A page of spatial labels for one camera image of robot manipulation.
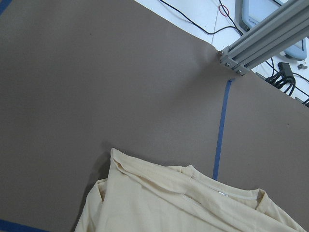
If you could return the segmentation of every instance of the blue-gray device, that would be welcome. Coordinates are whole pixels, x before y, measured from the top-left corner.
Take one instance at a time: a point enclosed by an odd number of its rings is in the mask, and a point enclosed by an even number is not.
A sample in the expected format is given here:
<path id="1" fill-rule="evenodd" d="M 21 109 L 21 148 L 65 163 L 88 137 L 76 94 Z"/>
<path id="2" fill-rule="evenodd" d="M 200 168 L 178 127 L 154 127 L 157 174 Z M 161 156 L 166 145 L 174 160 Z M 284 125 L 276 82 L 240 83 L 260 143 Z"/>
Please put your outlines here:
<path id="1" fill-rule="evenodd" d="M 280 0 L 242 0 L 242 13 L 239 24 L 245 31 L 249 31 L 281 5 L 283 5 L 283 2 Z M 284 52 L 285 56 L 290 59 L 306 59 L 307 50 L 305 39 L 286 48 Z"/>

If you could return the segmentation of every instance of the gray table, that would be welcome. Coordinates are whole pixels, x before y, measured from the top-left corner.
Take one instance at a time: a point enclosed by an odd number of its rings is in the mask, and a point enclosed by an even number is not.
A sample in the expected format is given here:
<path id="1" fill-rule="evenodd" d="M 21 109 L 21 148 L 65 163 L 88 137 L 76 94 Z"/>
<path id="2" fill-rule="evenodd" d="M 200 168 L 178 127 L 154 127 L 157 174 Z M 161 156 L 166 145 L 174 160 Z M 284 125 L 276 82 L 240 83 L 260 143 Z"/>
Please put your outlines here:
<path id="1" fill-rule="evenodd" d="M 305 229 L 309 109 L 134 1 L 13 1 L 0 17 L 0 218 L 73 230 L 110 149 L 261 188 Z"/>

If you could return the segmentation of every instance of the blue tape strip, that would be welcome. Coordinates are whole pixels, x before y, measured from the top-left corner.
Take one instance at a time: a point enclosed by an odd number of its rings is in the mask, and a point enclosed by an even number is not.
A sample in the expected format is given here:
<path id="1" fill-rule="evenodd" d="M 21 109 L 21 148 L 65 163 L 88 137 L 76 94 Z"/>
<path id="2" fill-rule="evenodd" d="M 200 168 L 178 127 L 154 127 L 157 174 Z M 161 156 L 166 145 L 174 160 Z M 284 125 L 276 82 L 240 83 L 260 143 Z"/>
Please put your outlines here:
<path id="1" fill-rule="evenodd" d="M 0 219 L 0 231 L 5 232 L 48 232 L 40 229 L 36 229 L 29 226 L 24 226 L 21 224 L 5 221 Z"/>
<path id="2" fill-rule="evenodd" d="M 234 81 L 233 79 L 228 80 L 225 86 L 220 126 L 219 126 L 219 135 L 218 135 L 218 142 L 217 142 L 217 149 L 216 149 L 216 157 L 214 159 L 214 166 L 213 166 L 213 173 L 212 173 L 212 178 L 214 180 L 218 180 L 219 163 L 220 163 L 221 147 L 222 147 L 222 140 L 223 140 L 223 131 L 224 131 L 224 122 L 225 122 L 228 93 L 230 92 L 231 84 L 233 81 Z"/>
<path id="3" fill-rule="evenodd" d="M 0 2 L 0 15 L 3 13 L 3 11 L 10 5 L 12 0 L 2 0 Z"/>

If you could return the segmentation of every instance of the blue line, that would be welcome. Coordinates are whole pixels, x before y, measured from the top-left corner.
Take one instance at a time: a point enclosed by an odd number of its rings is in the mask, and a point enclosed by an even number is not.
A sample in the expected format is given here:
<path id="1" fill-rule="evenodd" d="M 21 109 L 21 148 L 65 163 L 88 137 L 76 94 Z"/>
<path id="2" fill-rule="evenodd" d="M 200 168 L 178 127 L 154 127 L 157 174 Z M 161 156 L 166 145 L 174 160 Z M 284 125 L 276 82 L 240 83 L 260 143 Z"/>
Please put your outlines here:
<path id="1" fill-rule="evenodd" d="M 10 5 L 12 0 L 2 0 L 0 2 L 0 15 L 3 13 L 3 11 Z"/>
<path id="2" fill-rule="evenodd" d="M 0 231 L 5 232 L 47 232 L 29 226 L 5 221 L 0 219 Z"/>
<path id="3" fill-rule="evenodd" d="M 224 122 L 225 122 L 228 93 L 230 92 L 231 84 L 233 81 L 234 81 L 233 79 L 228 80 L 225 86 L 220 126 L 219 126 L 218 142 L 217 142 L 217 149 L 216 149 L 216 157 L 214 159 L 214 166 L 213 166 L 213 173 L 212 173 L 212 178 L 214 180 L 218 180 L 219 163 L 220 163 L 221 147 L 222 147 L 222 140 L 223 140 L 223 131 L 224 131 Z"/>

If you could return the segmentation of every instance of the beige fabric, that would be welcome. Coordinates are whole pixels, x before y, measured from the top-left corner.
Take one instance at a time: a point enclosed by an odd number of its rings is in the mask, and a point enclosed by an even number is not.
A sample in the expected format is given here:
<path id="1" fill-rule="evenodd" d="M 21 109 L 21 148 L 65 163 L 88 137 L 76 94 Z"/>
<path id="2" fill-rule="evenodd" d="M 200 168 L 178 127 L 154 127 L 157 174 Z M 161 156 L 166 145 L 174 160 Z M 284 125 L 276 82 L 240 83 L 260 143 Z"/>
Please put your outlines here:
<path id="1" fill-rule="evenodd" d="M 241 190 L 192 165 L 163 167 L 111 150 L 76 232 L 304 232 L 262 189 Z"/>

